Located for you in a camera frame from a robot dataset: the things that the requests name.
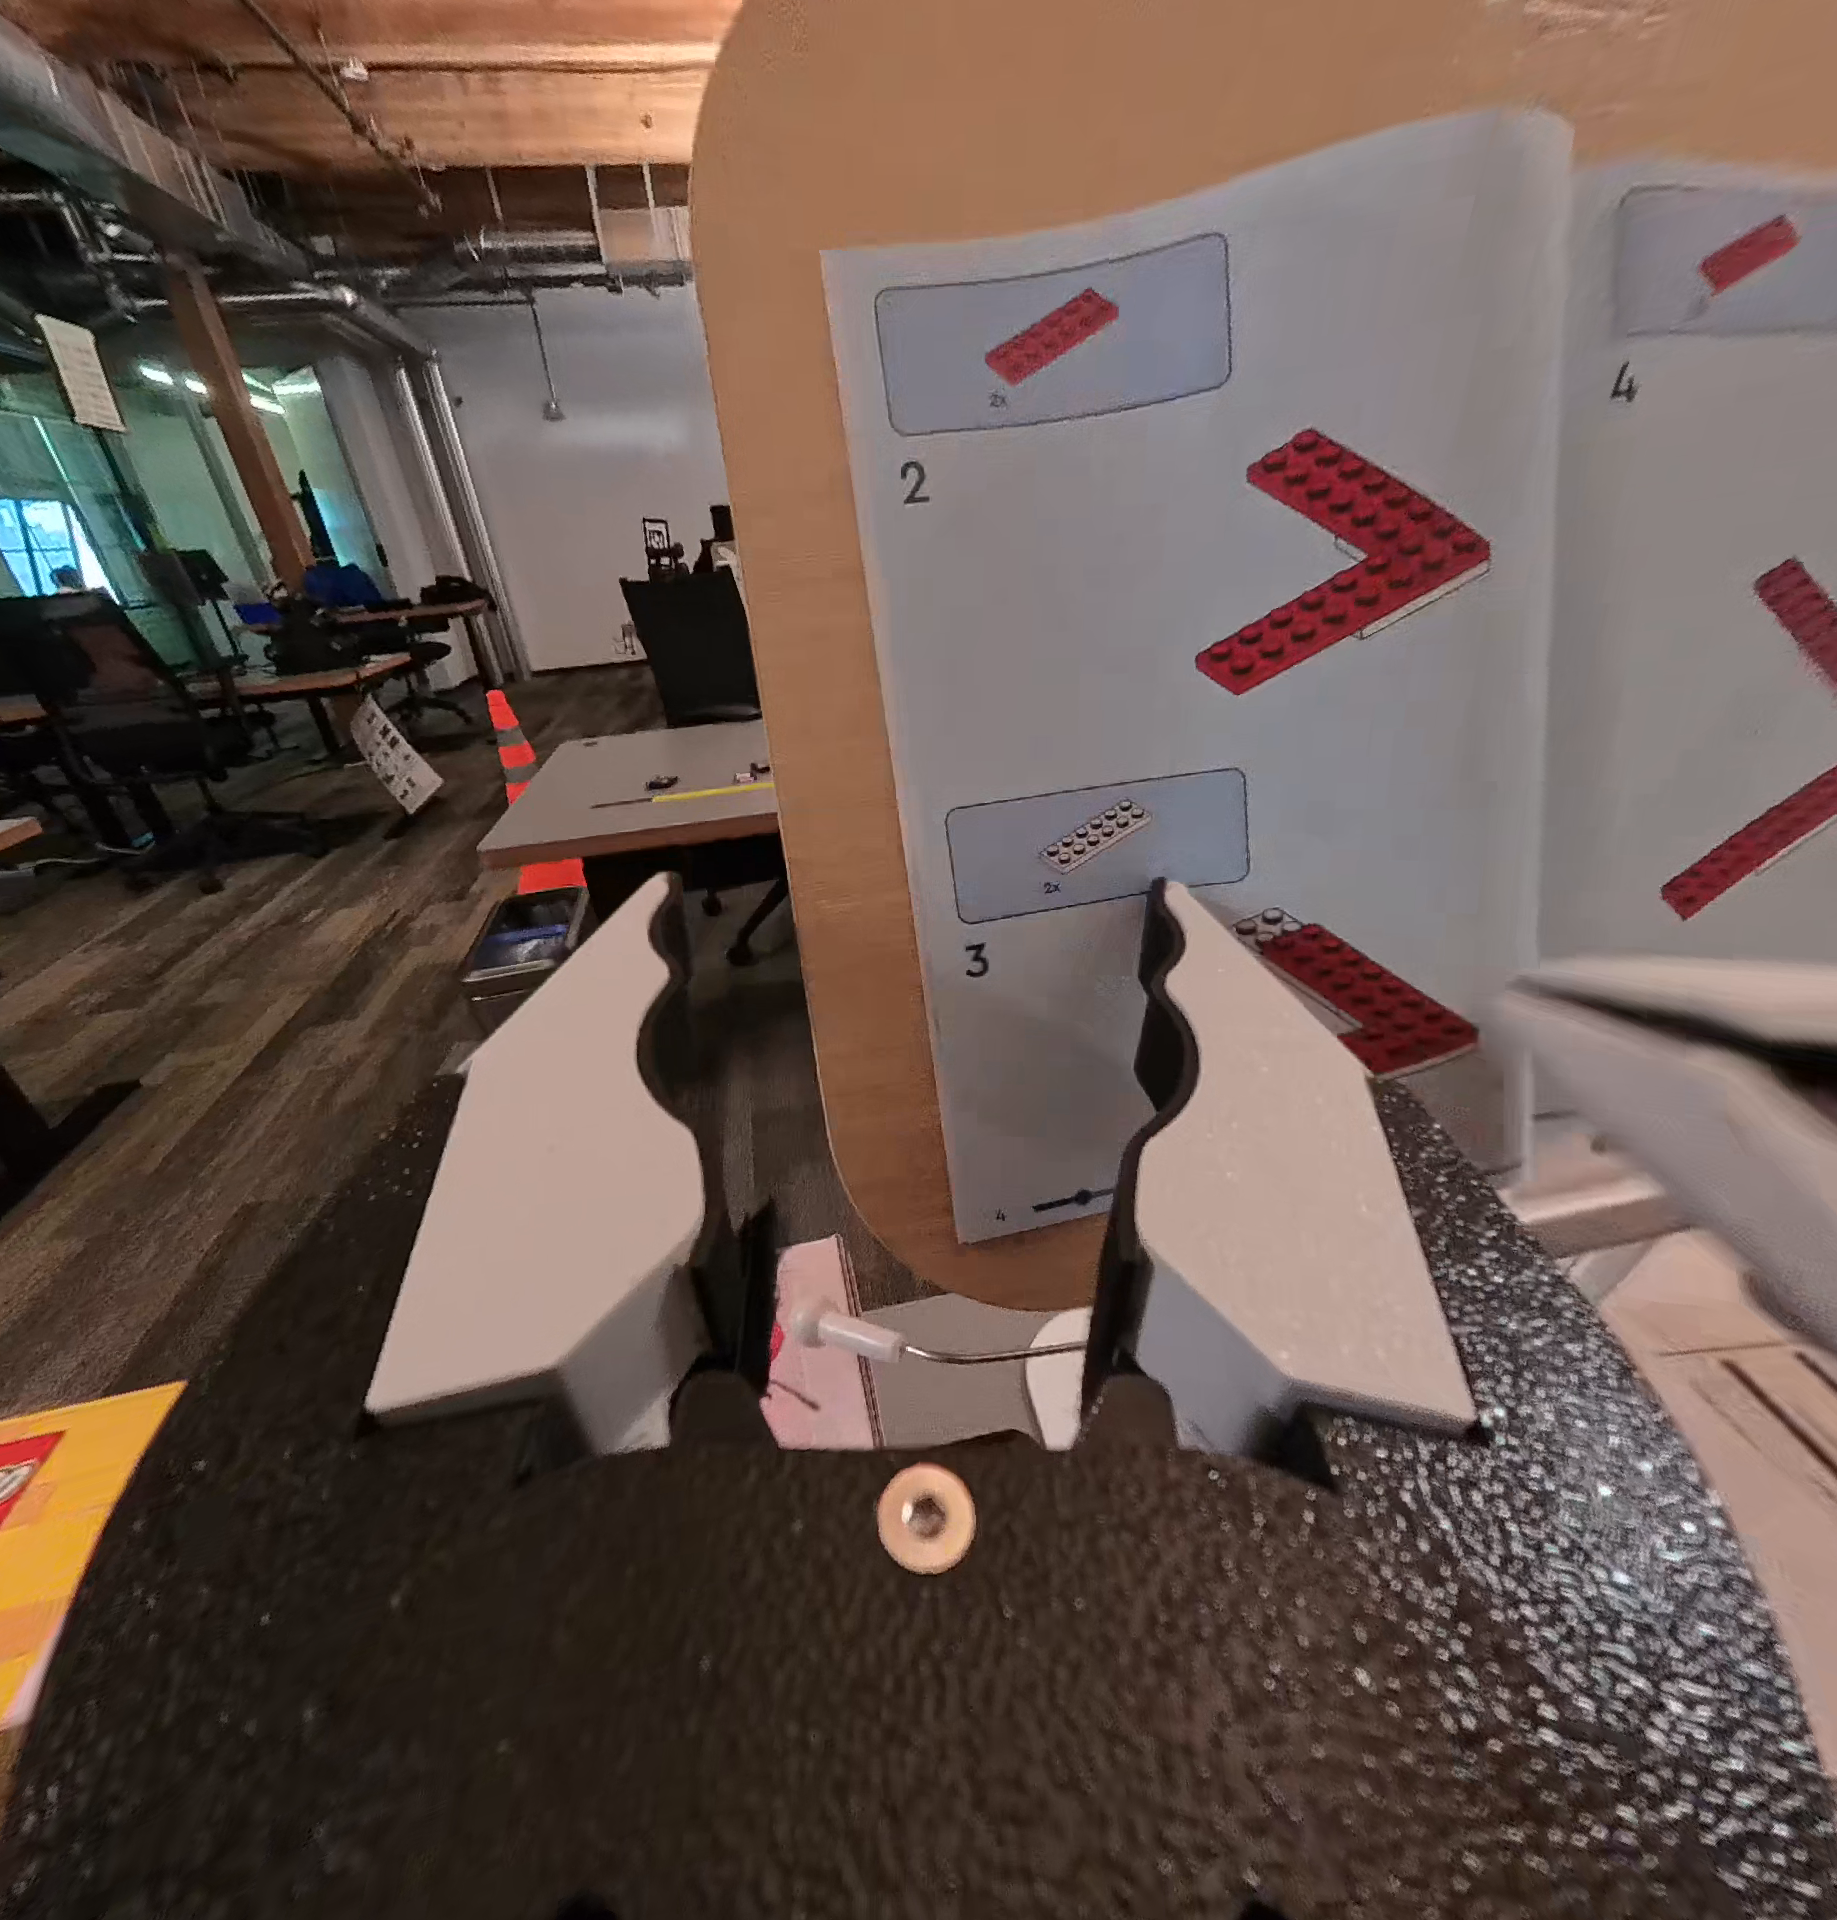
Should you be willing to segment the white paper sign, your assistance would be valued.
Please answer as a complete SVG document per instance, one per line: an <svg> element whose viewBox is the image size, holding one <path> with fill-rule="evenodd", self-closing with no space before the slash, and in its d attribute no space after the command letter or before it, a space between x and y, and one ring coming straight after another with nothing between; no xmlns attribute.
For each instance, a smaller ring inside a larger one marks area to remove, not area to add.
<svg viewBox="0 0 1837 1920"><path fill-rule="evenodd" d="M42 313L34 316L34 325L67 396L70 418L98 432L126 436L129 427L95 332L88 325Z"/></svg>

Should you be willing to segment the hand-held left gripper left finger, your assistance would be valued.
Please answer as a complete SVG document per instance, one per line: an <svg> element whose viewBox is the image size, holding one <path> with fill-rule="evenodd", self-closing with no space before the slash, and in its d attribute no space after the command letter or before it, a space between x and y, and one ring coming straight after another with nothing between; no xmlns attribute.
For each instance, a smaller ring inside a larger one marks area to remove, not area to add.
<svg viewBox="0 0 1837 1920"><path fill-rule="evenodd" d="M587 1453L775 1448L775 1208L732 1216L715 1131L674 1099L688 981L681 888L654 875L479 1043L371 1422L533 1405Z"/></svg>

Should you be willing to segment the grey storage bin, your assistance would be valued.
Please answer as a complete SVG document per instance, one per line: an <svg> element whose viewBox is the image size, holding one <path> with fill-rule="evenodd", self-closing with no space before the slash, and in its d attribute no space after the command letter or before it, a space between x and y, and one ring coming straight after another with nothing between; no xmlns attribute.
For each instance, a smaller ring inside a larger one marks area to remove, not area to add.
<svg viewBox="0 0 1837 1920"><path fill-rule="evenodd" d="M468 951L466 1006L480 1021L506 1017L571 957L587 922L590 898L581 883L501 899Z"/></svg>

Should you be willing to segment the white leaning sign board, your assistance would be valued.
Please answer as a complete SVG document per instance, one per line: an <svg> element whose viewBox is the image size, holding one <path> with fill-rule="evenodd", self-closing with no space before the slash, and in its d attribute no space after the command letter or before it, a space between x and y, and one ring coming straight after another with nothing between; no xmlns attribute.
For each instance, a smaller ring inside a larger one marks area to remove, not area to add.
<svg viewBox="0 0 1837 1920"><path fill-rule="evenodd" d="M371 692L352 714L350 744L408 821L443 786L442 774L412 745Z"/></svg>

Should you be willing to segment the clear plastic bag with papers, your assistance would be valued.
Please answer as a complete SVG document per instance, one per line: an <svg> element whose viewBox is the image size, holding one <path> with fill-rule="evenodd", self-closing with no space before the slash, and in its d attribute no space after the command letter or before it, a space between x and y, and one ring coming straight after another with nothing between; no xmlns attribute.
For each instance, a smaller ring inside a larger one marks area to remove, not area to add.
<svg viewBox="0 0 1837 1920"><path fill-rule="evenodd" d="M1837 1358L1772 1319L1697 1235L1577 1252L1560 1273L1599 1310L1690 1439L1783 1615L1837 1628ZM857 1354L770 1338L765 1418L798 1448L875 1448L1018 1430L1076 1438L1089 1310L1033 1314L933 1296L864 1314L835 1239L792 1246L783 1311L881 1334Z"/></svg>

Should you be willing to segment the wooden book stand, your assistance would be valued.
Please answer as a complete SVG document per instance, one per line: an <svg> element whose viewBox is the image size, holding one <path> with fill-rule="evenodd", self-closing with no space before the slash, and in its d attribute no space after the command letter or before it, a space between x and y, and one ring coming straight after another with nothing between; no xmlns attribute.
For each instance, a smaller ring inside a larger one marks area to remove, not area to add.
<svg viewBox="0 0 1837 1920"><path fill-rule="evenodd" d="M743 4L693 241L835 1173L919 1284L1080 1310L1101 1217L959 1246L820 254L1124 212L1413 115L1837 182L1837 4Z"/></svg>

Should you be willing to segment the wooden pillar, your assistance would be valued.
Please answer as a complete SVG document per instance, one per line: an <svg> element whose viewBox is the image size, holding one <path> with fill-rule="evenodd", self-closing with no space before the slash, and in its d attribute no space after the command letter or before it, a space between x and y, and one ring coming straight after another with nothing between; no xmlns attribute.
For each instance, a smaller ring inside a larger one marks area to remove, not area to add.
<svg viewBox="0 0 1837 1920"><path fill-rule="evenodd" d="M163 274L181 340L196 378L207 388L210 414L263 534L273 571L288 589L301 592L310 563L306 523L259 424L226 313L196 258L169 252Z"/></svg>

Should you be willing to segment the lego set box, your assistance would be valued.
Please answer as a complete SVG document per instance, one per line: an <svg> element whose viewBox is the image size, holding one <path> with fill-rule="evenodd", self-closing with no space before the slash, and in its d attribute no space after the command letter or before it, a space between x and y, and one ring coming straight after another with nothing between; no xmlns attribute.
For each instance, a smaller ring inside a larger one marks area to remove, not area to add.
<svg viewBox="0 0 1837 1920"><path fill-rule="evenodd" d="M0 1421L0 1735L30 1720L98 1537L183 1388Z"/></svg>

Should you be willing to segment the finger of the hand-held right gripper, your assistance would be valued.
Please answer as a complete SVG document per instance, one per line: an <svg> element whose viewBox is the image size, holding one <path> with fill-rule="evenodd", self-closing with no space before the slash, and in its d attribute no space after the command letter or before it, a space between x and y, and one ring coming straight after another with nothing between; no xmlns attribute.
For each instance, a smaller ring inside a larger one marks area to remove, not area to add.
<svg viewBox="0 0 1837 1920"><path fill-rule="evenodd" d="M1794 1330L1837 1342L1837 1053L1513 989L1501 1021Z"/></svg>
<svg viewBox="0 0 1837 1920"><path fill-rule="evenodd" d="M1686 1021L1751 1043L1837 1053L1837 964L1575 955L1517 976L1516 993L1623 1017Z"/></svg>

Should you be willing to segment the wooden office desk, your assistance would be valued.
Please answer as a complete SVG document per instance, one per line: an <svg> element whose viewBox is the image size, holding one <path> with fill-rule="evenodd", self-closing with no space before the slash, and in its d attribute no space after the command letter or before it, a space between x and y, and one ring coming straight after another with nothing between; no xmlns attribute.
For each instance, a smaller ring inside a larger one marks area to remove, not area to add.
<svg viewBox="0 0 1837 1920"><path fill-rule="evenodd" d="M221 781L255 758L252 707L305 701L331 755L331 698L360 697L408 667L402 653L303 674L178 677L158 661L50 661L0 695L0 771L56 764L98 784Z"/></svg>

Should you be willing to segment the lego instruction booklet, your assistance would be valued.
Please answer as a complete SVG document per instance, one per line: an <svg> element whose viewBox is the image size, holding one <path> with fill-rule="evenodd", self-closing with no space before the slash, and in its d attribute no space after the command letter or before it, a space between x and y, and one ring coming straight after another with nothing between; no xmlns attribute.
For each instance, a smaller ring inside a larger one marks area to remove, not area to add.
<svg viewBox="0 0 1837 1920"><path fill-rule="evenodd" d="M1108 1206L1156 878L1489 1165L1520 968L1837 964L1837 171L1469 112L823 286L959 1242Z"/></svg>

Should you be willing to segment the grey office desk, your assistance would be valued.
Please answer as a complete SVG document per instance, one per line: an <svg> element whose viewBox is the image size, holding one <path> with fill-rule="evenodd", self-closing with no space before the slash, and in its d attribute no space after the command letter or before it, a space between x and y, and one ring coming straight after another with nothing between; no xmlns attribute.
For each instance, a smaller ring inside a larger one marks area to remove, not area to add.
<svg viewBox="0 0 1837 1920"><path fill-rule="evenodd" d="M490 872L578 864L593 924L658 875L707 899L764 883L728 947L737 968L755 963L755 934L788 899L762 719L564 741L476 853Z"/></svg>

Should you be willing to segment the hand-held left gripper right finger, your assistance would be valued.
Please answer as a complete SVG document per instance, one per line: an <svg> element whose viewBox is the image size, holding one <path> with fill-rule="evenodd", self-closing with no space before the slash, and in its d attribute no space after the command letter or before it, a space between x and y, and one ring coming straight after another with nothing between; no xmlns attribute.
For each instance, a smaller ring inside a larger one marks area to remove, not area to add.
<svg viewBox="0 0 1837 1920"><path fill-rule="evenodd" d="M1151 1379L1176 1438L1265 1457L1322 1409L1431 1438L1479 1422L1372 1084L1180 881L1147 894L1131 1136L1083 1361L1083 1418Z"/></svg>

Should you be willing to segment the orange traffic cone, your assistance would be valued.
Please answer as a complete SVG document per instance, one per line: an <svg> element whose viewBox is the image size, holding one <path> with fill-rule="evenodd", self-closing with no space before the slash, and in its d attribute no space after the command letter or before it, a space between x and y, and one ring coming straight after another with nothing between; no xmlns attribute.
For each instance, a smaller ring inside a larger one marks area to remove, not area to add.
<svg viewBox="0 0 1837 1920"><path fill-rule="evenodd" d="M511 809L521 802L540 762L506 692L500 688L487 689L487 707L501 768L506 809ZM583 883L583 862L578 858L530 862L518 872L515 896L521 899L542 898L545 894L581 890Z"/></svg>

